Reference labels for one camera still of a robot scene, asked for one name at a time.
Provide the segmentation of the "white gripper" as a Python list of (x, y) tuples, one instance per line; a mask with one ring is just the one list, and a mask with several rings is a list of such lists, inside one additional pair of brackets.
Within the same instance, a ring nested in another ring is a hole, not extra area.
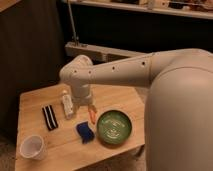
[(89, 87), (72, 87), (72, 101), (77, 106), (88, 106), (93, 103), (92, 91)]

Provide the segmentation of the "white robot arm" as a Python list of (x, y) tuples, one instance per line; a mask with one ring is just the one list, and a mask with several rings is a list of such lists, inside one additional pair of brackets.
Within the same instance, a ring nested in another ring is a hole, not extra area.
[(99, 65), (79, 55), (60, 79), (79, 104), (92, 84), (147, 87), (147, 171), (213, 171), (213, 53), (179, 49)]

